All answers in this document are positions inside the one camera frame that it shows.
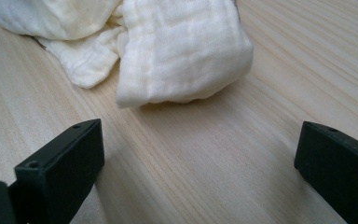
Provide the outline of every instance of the light wood surface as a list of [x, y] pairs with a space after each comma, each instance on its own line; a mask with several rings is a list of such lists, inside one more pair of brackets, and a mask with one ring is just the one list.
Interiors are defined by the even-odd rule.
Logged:
[[304, 120], [358, 139], [358, 1], [237, 5], [252, 71], [188, 105], [118, 109], [118, 66], [83, 90], [32, 38], [0, 28], [0, 180], [101, 118], [106, 164], [72, 223], [345, 223], [293, 162]]

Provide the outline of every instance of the crumpled fabric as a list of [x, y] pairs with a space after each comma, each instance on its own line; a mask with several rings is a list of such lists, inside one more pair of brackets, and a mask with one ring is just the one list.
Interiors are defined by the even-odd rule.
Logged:
[[207, 98], [253, 59], [232, 0], [0, 0], [0, 25], [35, 36], [82, 88], [121, 58], [119, 107]]

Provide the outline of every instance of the wooden table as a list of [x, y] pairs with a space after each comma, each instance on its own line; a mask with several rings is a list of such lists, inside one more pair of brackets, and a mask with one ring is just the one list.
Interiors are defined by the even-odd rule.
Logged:
[[358, 1], [239, 0], [252, 71], [207, 100], [118, 109], [118, 65], [91, 90], [0, 28], [0, 180], [101, 118], [106, 164], [73, 223], [344, 223], [293, 162], [304, 120], [358, 139]]

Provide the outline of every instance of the table surface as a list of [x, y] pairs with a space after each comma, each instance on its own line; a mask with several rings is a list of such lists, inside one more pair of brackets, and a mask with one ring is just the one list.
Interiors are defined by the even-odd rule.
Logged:
[[358, 139], [358, 1], [238, 0], [251, 72], [207, 100], [118, 109], [0, 28], [0, 180], [101, 118], [106, 164], [72, 223], [345, 223], [294, 168], [304, 120]]

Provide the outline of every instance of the white towel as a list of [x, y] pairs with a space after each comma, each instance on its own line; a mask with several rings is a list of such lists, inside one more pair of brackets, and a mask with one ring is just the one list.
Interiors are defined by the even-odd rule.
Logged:
[[125, 0], [120, 107], [206, 98], [244, 75], [253, 45], [231, 0]]
[[0, 0], [0, 25], [36, 36], [83, 88], [121, 57], [120, 107], [209, 97], [253, 57], [231, 0]]

